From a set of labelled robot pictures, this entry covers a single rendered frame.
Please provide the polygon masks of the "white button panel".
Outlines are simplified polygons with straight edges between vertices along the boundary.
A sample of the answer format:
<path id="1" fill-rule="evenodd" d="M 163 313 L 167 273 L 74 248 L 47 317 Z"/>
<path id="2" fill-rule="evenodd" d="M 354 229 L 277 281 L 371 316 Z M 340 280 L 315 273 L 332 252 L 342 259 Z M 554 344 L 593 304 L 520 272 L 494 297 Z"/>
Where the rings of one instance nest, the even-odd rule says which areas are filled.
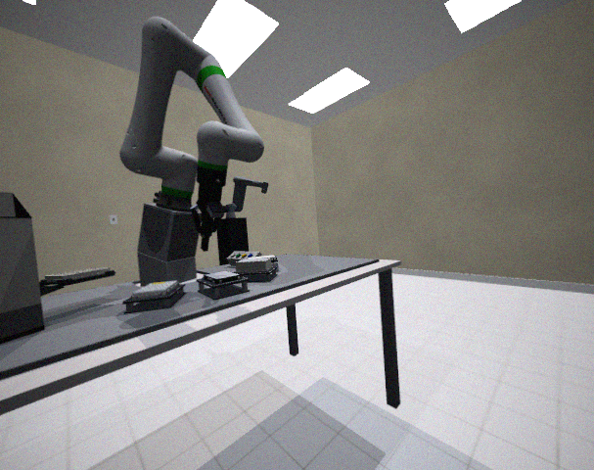
<path id="1" fill-rule="evenodd" d="M 261 254 L 261 252 L 236 252 L 235 251 L 227 258 L 228 262 L 231 265 L 231 266 L 227 266 L 227 267 L 235 267 L 236 268 L 237 261 L 240 261 L 242 259 L 252 258 L 252 257 L 262 257 L 262 254 Z"/>

